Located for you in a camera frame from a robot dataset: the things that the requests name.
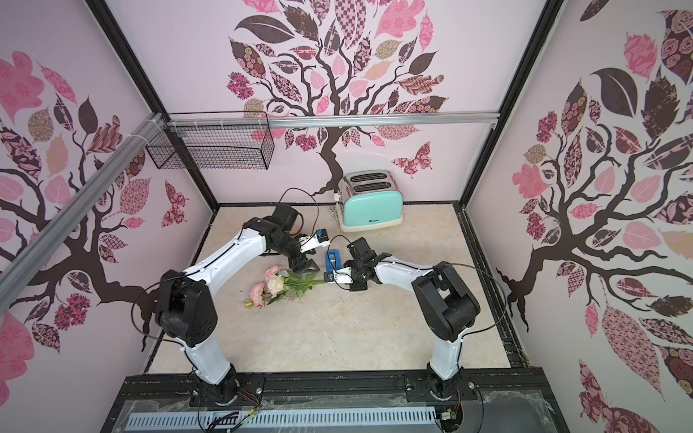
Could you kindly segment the blue tape dispenser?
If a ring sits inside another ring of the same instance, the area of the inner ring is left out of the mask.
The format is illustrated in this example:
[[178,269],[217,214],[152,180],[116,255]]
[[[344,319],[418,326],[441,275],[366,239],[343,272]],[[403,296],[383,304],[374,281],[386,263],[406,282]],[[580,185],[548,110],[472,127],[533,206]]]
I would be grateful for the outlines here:
[[342,268],[338,250],[330,249],[325,253],[326,272],[339,271]]

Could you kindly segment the pink flower bouquet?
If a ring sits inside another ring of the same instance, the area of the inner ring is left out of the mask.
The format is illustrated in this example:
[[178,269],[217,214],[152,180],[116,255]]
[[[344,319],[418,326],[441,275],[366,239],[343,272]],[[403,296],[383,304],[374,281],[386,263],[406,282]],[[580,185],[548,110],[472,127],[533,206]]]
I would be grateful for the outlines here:
[[271,266],[263,281],[255,283],[243,304],[246,309],[262,309],[277,301],[295,301],[316,287],[327,285],[317,274],[298,274],[278,265]]

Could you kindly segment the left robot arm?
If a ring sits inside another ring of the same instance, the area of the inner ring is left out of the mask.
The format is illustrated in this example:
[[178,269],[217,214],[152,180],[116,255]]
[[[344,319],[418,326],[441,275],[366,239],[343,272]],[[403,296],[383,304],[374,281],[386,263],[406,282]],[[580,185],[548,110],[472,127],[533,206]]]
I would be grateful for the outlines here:
[[222,404],[236,398],[236,370],[223,355],[214,335],[218,324],[215,296],[243,267],[270,252],[283,255],[296,274],[311,274],[319,267],[310,258],[328,242],[326,229],[294,235],[299,212],[278,204],[270,216],[251,218],[236,236],[208,258],[182,272],[166,272],[157,289],[155,322],[164,334],[182,345],[200,385]]

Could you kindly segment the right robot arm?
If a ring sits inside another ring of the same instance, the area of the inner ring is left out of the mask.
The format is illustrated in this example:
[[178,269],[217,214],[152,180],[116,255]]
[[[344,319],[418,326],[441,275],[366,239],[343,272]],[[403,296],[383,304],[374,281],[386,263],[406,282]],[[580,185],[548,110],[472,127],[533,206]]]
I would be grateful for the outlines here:
[[467,283],[449,262],[435,265],[406,263],[391,254],[377,254],[366,239],[348,244],[352,258],[332,272],[337,286],[362,292],[370,281],[393,285],[412,292],[427,327],[436,337],[427,364],[431,394],[449,400],[463,380],[460,358],[463,339],[470,333],[481,312],[480,304]]

